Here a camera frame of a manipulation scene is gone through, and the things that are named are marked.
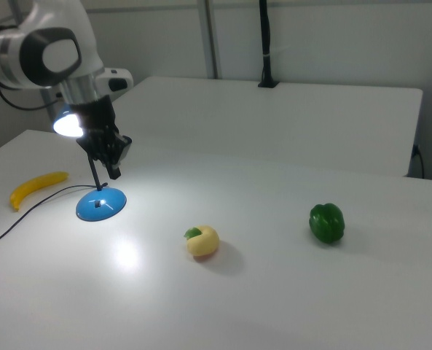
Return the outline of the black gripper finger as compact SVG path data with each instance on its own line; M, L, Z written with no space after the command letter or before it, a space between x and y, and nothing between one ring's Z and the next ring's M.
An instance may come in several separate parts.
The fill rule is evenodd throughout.
M121 176L120 162L126 157L132 142L132 139L128 136L118 133L114 135L114 141L108 148L108 175L110 179L118 179Z
M93 160L99 160L104 167L110 165L108 155L101 143L101 139L85 134L77 138L76 142Z

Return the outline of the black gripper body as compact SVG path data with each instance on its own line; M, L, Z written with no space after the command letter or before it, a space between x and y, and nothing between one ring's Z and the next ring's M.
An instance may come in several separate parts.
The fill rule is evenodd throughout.
M78 117L83 138L89 136L98 139L101 136L111 141L119 133L110 96L86 104L72 104L71 111Z

